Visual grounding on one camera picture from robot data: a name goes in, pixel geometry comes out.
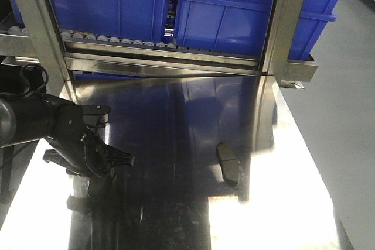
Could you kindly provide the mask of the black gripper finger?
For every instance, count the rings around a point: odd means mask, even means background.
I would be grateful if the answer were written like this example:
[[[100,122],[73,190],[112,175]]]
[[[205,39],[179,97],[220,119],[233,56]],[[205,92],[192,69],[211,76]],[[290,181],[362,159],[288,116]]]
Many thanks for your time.
[[[133,167],[135,161],[135,157],[131,153],[123,152],[109,145],[107,145],[107,159],[111,168],[118,166]]]
[[[70,167],[69,163],[55,149],[45,150],[42,159],[46,163],[52,162],[64,168]]]

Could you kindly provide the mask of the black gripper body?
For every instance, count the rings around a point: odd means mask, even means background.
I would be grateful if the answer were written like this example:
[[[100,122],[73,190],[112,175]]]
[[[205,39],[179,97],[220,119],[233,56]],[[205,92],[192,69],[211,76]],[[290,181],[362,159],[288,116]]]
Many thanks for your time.
[[[101,178],[110,175],[107,144],[88,127],[54,129],[46,140],[69,163],[65,169],[72,173]]]

